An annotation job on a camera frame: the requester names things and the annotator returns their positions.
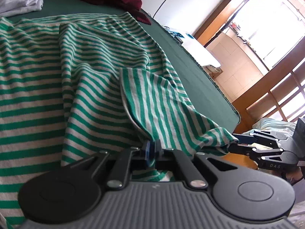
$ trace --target striped fabric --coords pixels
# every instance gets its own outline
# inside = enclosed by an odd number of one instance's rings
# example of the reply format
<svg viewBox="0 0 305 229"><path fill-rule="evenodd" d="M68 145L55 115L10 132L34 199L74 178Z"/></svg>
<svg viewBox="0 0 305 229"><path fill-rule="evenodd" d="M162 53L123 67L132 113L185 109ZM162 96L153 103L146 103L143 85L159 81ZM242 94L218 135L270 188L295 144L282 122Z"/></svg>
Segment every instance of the striped fabric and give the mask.
<svg viewBox="0 0 305 229"><path fill-rule="evenodd" d="M236 140L194 110L159 45L129 14L0 19L0 225L24 220L27 180L100 150L160 139L192 155ZM134 179L166 181L167 171Z"/></svg>

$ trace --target gray ribbed panel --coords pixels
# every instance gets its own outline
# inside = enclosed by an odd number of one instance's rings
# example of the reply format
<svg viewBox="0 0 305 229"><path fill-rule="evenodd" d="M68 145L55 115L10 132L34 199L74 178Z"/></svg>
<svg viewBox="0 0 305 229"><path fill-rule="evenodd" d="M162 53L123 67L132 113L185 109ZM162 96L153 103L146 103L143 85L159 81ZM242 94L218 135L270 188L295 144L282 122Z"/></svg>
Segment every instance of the gray ribbed panel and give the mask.
<svg viewBox="0 0 305 229"><path fill-rule="evenodd" d="M122 191L107 192L89 215L63 225L26 221L20 229L290 229L286 219L248 224L222 214L207 194L182 183L131 182Z"/></svg>

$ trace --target white towel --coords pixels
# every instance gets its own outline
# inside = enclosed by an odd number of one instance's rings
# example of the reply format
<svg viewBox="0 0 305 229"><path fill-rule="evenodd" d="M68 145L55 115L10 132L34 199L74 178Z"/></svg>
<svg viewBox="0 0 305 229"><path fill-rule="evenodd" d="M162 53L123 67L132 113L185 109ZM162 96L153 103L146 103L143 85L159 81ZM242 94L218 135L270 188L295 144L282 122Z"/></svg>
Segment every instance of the white towel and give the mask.
<svg viewBox="0 0 305 229"><path fill-rule="evenodd" d="M0 17L41 10L43 0L0 0Z"/></svg>

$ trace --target bolt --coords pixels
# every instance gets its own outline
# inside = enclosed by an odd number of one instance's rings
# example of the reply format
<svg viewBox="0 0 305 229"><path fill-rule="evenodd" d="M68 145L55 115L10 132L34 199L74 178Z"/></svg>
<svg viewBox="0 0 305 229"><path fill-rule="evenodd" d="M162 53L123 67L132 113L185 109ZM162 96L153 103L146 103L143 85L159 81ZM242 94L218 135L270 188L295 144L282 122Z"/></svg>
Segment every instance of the bolt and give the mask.
<svg viewBox="0 0 305 229"><path fill-rule="evenodd" d="M202 188L206 186L206 183L202 180L193 180L190 182L190 185L194 188Z"/></svg>
<svg viewBox="0 0 305 229"><path fill-rule="evenodd" d="M119 187L122 187L123 183L121 183L121 181L119 180L109 180L107 182L107 186L109 188L119 188Z"/></svg>

